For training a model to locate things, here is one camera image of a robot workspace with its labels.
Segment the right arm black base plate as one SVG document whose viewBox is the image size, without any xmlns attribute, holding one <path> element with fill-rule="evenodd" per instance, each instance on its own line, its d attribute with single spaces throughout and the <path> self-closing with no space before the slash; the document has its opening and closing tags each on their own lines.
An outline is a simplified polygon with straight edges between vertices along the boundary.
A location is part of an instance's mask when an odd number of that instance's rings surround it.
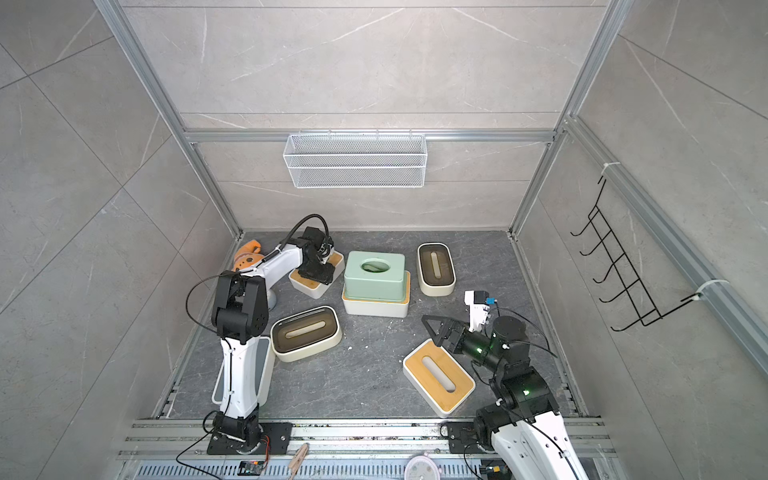
<svg viewBox="0 0 768 480">
<path fill-rule="evenodd" d="M 440 435 L 448 441 L 452 454 L 493 454 L 492 432 L 482 421 L 446 421 L 440 424 Z"/>
</svg>

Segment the small bamboo lid tissue box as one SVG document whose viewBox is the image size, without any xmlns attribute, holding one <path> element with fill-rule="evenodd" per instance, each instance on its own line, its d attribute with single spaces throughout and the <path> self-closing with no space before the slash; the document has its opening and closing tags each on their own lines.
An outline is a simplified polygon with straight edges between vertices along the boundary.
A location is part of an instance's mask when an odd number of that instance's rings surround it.
<svg viewBox="0 0 768 480">
<path fill-rule="evenodd" d="M 340 252 L 333 251 L 327 259 L 326 264 L 332 265 L 334 268 L 332 273 L 332 280 L 329 284 L 324 284 L 322 282 L 305 278 L 299 273 L 297 269 L 294 269 L 288 278 L 292 286 L 297 291 L 309 296 L 312 299 L 319 299 L 329 289 L 331 284 L 334 283 L 343 273 L 345 268 L 344 255 Z"/>
</svg>

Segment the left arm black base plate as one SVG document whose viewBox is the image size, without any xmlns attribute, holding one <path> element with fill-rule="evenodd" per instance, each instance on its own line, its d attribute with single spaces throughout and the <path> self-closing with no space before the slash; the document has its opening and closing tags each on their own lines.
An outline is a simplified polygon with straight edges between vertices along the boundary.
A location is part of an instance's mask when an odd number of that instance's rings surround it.
<svg viewBox="0 0 768 480">
<path fill-rule="evenodd" d="M 284 455 L 292 436 L 290 422 L 214 426 L 208 455 Z"/>
</svg>

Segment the green tissue box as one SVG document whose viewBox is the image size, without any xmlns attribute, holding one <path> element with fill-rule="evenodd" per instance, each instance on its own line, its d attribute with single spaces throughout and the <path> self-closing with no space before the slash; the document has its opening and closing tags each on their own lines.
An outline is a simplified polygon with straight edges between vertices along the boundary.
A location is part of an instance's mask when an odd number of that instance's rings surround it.
<svg viewBox="0 0 768 480">
<path fill-rule="evenodd" d="M 406 296 L 405 256 L 351 251 L 344 272 L 345 295 L 352 300 L 401 302 Z"/>
</svg>

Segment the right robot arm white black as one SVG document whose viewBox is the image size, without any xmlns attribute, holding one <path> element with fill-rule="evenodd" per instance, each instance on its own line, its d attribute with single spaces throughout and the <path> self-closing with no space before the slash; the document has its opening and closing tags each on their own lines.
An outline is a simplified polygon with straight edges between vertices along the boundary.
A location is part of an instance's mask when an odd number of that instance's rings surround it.
<svg viewBox="0 0 768 480">
<path fill-rule="evenodd" d="M 531 365 L 532 347 L 551 350 L 528 338 L 526 318 L 499 316 L 488 335 L 449 317 L 424 315 L 421 321 L 436 346 L 465 355 L 491 373 L 488 384 L 495 402 L 478 409 L 474 419 L 479 447 L 501 457 L 514 479 L 588 477 L 555 395 Z"/>
</svg>

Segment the large bamboo lid tissue box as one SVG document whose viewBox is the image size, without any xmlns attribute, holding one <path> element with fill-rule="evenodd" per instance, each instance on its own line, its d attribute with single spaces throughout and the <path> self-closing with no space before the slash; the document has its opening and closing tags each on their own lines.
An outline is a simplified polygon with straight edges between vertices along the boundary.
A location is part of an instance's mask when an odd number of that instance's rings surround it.
<svg viewBox="0 0 768 480">
<path fill-rule="evenodd" d="M 346 313 L 349 315 L 405 318 L 408 314 L 410 304 L 411 274 L 405 271 L 406 296 L 401 302 L 384 302 L 373 300 L 353 300 L 347 296 L 346 289 L 342 290 L 342 301 Z"/>
</svg>

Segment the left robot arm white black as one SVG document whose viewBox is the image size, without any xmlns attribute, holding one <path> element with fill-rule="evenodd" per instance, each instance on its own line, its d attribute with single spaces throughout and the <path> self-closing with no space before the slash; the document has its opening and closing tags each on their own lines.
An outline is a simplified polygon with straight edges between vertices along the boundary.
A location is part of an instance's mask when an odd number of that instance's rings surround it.
<svg viewBox="0 0 768 480">
<path fill-rule="evenodd" d="M 308 226 L 301 235 L 294 226 L 271 251 L 249 247 L 245 258 L 217 277 L 211 323 L 223 352 L 223 398 L 213 420 L 214 431 L 252 445 L 260 441 L 257 352 L 269 322 L 271 287 L 298 271 L 305 278 L 329 285 L 335 266 L 329 228 Z"/>
</svg>

